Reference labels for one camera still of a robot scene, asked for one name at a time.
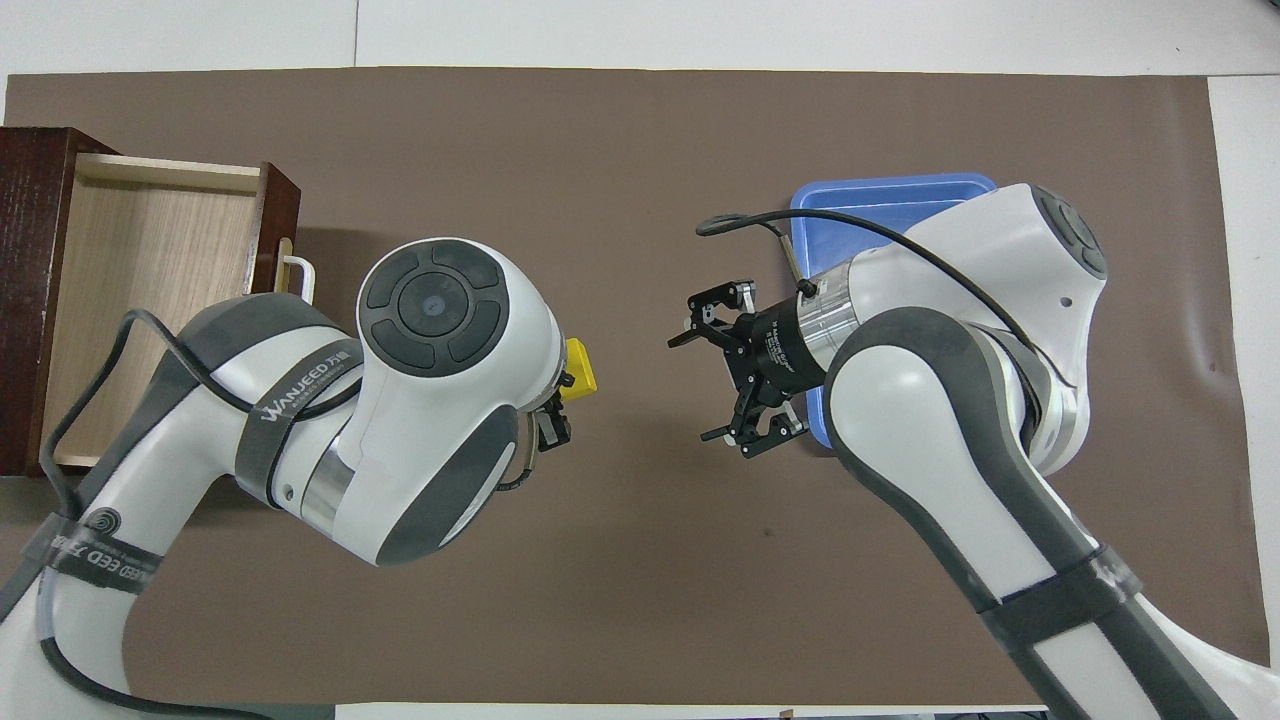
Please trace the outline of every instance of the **yellow block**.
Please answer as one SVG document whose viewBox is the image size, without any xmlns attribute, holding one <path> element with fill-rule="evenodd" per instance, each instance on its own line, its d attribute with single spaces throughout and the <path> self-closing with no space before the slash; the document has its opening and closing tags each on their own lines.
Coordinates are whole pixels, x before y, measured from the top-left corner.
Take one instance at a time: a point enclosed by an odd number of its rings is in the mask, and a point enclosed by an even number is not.
<svg viewBox="0 0 1280 720">
<path fill-rule="evenodd" d="M 567 350 L 564 357 L 564 372 L 573 375 L 573 387 L 562 387 L 561 398 L 564 401 L 577 400 L 584 395 L 595 392 L 595 373 L 591 372 L 591 359 L 586 356 L 586 346 L 576 337 L 564 342 Z"/>
</svg>

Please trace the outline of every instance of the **brown table surface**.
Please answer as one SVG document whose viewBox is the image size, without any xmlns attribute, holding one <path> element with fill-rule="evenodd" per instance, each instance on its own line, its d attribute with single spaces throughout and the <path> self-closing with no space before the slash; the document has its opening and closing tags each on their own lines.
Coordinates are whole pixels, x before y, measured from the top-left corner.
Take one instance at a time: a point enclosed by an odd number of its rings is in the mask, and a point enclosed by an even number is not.
<svg viewBox="0 0 1280 720">
<path fill-rule="evenodd" d="M 581 337 L 600 392 L 448 551 L 374 569 L 220 482 L 131 619 L 175 700 L 1034 702 L 924 544 L 812 439 L 742 461 L 732 393 L 667 350 L 687 295 L 767 233 L 701 219 L 810 181 L 982 172 L 1070 199 L 1108 254 L 1093 425 L 1055 487 L 1171 618 L 1266 660 L 1221 200 L 1202 78 L 343 69 L 15 76 L 8 124 L 131 155 L 275 163 L 317 306 L 352 327 L 389 249 L 498 247 Z M 52 506 L 0 486 L 0 573 Z"/>
</svg>

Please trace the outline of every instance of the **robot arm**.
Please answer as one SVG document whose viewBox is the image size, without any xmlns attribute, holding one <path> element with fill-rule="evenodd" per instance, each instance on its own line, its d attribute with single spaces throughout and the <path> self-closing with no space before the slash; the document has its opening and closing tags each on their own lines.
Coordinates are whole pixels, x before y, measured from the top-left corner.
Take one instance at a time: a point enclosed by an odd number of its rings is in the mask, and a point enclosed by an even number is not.
<svg viewBox="0 0 1280 720">
<path fill-rule="evenodd" d="M 0 716 L 202 715 L 122 696 L 133 708 L 124 710 L 104 697 L 127 691 L 120 647 L 136 594 L 221 475 L 389 565 L 435 552 L 467 527 L 511 464 L 522 418 L 538 428 L 538 447 L 568 442 L 566 340 L 497 251 L 460 238 L 397 249 L 366 277 L 356 315 L 358 340 L 296 296 L 269 293 L 188 323 L 178 341 L 212 384 L 166 354 L 124 430 L 0 594 Z M 55 629 L 61 660 L 50 662 L 70 667 L 58 674 L 41 657 Z M 74 674 L 90 694 L 68 684 Z"/>
<path fill-rule="evenodd" d="M 1079 215 L 1014 186 L 908 234 L 991 302 L 892 246 L 818 275 L 810 297 L 732 324 L 692 318 L 672 343 L 723 343 L 731 375 L 749 380 L 728 437 L 746 457 L 795 437 L 788 396 L 822 384 L 841 462 L 920 534 L 1056 717 L 1280 714 L 1274 673 L 1164 618 L 1044 482 L 1088 428 L 1085 342 L 1106 263 Z M 741 419 L 765 407 L 783 411 L 762 436 Z"/>
</svg>

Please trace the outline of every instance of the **blue tray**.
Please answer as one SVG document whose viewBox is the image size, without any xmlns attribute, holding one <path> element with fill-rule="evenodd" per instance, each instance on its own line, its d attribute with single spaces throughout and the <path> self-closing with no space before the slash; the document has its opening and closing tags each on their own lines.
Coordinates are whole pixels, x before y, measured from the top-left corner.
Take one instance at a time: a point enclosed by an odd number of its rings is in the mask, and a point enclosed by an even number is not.
<svg viewBox="0 0 1280 720">
<path fill-rule="evenodd" d="M 904 232 L 931 215 L 993 190 L 996 183 L 977 173 L 827 181 L 801 187 L 791 199 L 791 206 L 838 210 Z M 791 220 L 791 240 L 800 272 L 806 278 L 863 250 L 890 242 L 863 228 L 812 218 Z M 809 391 L 808 402 L 813 437 L 831 447 L 827 421 L 822 416 L 820 387 Z"/>
</svg>

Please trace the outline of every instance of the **wooden drawer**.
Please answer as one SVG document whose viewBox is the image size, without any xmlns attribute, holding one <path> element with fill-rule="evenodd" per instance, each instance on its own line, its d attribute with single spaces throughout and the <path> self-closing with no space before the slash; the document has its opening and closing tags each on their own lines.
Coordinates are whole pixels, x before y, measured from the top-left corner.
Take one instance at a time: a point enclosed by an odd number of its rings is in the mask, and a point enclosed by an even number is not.
<svg viewBox="0 0 1280 720">
<path fill-rule="evenodd" d="M 0 128 L 0 474 L 38 473 L 40 443 L 127 310 L 177 332 L 212 302 L 275 290 L 298 201 L 270 163 L 128 158 L 70 128 Z M 163 354 L 150 331 L 133 336 L 59 462 L 92 465 L 132 414 Z"/>
</svg>

